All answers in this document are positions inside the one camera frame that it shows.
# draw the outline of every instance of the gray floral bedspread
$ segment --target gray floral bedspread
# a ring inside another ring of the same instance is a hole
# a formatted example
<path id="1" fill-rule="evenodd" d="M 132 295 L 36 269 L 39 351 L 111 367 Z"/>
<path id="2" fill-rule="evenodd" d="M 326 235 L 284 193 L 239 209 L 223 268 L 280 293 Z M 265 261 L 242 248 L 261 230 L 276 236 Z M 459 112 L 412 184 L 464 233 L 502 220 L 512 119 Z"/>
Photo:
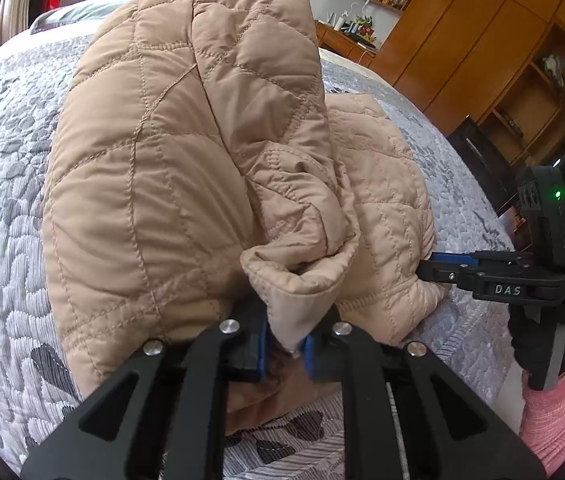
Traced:
<path id="1" fill-rule="evenodd" d="M 51 317 L 40 224 L 46 162 L 73 69 L 89 37 L 0 61 L 0 456 L 15 470 L 80 402 Z M 439 251 L 509 249 L 496 216 L 444 137 L 396 91 L 329 62 L 325 89 L 367 92 L 401 129 L 425 174 Z M 493 402 L 511 362 L 500 304 L 452 290 L 413 337 Z M 227 439 L 231 479 L 341 480 L 339 393 Z"/>

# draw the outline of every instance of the puffer jacket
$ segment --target puffer jacket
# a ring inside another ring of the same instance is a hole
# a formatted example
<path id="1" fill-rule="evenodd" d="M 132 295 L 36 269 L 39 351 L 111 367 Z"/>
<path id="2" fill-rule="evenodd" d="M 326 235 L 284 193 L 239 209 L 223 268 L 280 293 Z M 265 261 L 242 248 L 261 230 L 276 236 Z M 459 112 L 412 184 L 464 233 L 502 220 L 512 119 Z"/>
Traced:
<path id="1" fill-rule="evenodd" d="M 148 338 L 227 317 L 249 285 L 288 352 L 334 302 L 397 343 L 444 295 L 415 275 L 434 225 L 411 150 L 371 97 L 325 99 L 307 0 L 115 11 L 60 117 L 43 243 L 84 395 Z M 245 415 L 230 428 L 320 394 L 285 352 L 276 366 L 268 384 L 232 391 Z"/>

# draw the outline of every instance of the screw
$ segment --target screw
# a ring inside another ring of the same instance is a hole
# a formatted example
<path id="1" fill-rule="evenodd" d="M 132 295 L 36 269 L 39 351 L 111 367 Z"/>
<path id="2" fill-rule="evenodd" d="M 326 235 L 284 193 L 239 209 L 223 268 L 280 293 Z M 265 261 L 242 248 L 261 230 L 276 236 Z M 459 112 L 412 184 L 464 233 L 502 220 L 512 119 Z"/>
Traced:
<path id="1" fill-rule="evenodd" d="M 142 346 L 142 351 L 145 355 L 159 355 L 162 352 L 163 344 L 158 339 L 150 339 Z"/>
<path id="2" fill-rule="evenodd" d="M 240 323 L 235 319 L 226 319 L 220 324 L 220 331 L 224 334 L 235 334 L 240 330 Z"/>
<path id="3" fill-rule="evenodd" d="M 336 335 L 349 335 L 352 333 L 352 326 L 344 321 L 338 321 L 334 323 L 332 330 Z"/>
<path id="4" fill-rule="evenodd" d="M 412 341 L 407 345 L 407 352 L 413 357 L 422 357 L 427 353 L 427 347 L 420 341 Z"/>

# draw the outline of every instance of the curtain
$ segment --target curtain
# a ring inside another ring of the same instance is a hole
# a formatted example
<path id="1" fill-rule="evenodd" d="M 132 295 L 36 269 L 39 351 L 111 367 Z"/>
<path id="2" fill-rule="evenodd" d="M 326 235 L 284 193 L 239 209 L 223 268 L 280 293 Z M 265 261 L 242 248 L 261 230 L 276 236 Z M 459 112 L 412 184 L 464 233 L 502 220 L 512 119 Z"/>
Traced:
<path id="1" fill-rule="evenodd" d="M 0 45 L 29 27 L 29 0 L 0 0 Z"/>

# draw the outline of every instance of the gloved hand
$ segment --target gloved hand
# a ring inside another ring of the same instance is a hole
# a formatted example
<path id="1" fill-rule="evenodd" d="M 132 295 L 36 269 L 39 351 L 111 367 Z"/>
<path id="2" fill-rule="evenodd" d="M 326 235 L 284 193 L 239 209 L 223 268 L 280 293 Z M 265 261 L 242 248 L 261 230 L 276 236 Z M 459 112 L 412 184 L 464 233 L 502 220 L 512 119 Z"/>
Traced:
<path id="1" fill-rule="evenodd" d="M 554 345 L 557 323 L 565 324 L 565 304 L 560 308 L 543 308 L 541 322 L 525 316 L 522 306 L 509 306 L 509 333 L 512 335 L 514 359 L 530 375 L 529 387 L 542 390 Z M 565 353 L 560 374 L 565 373 Z"/>

